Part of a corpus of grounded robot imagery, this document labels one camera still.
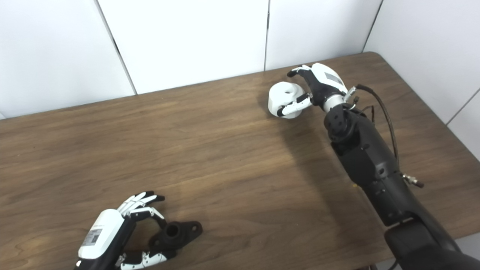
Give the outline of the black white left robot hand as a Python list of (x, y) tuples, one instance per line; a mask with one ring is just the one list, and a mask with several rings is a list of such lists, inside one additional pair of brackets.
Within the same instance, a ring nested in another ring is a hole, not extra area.
[(78, 250), (76, 270), (141, 270), (164, 263), (177, 256), (175, 250), (127, 252), (125, 246), (137, 222), (152, 218), (161, 229), (167, 222), (149, 204), (164, 201), (154, 191), (132, 195), (117, 209), (103, 210)]

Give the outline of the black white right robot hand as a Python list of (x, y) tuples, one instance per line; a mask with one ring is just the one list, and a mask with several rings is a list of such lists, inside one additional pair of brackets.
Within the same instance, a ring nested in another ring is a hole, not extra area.
[(303, 64), (287, 73), (289, 78), (296, 75), (305, 80), (310, 92), (294, 83), (274, 84), (270, 89), (268, 102), (268, 109), (272, 115), (292, 119), (310, 106), (318, 106), (327, 113), (334, 106), (347, 103), (348, 90), (332, 68), (321, 63), (314, 63), (311, 66)]

